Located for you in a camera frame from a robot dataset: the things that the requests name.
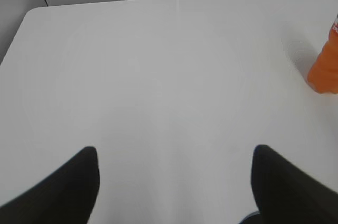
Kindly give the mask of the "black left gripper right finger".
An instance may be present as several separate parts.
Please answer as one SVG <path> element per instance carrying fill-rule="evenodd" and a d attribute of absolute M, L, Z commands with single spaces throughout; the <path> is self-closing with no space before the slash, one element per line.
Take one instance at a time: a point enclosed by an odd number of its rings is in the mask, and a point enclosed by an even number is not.
<path fill-rule="evenodd" d="M 253 152 L 251 188 L 263 223 L 337 223 L 337 193 L 267 145 Z"/>

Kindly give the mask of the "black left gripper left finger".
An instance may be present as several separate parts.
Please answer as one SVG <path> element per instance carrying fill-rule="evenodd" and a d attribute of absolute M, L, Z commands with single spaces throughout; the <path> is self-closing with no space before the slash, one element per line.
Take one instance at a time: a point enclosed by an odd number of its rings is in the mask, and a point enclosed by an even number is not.
<path fill-rule="evenodd" d="M 88 223 L 100 187 L 97 150 L 87 146 L 1 206 L 1 223 Z"/>

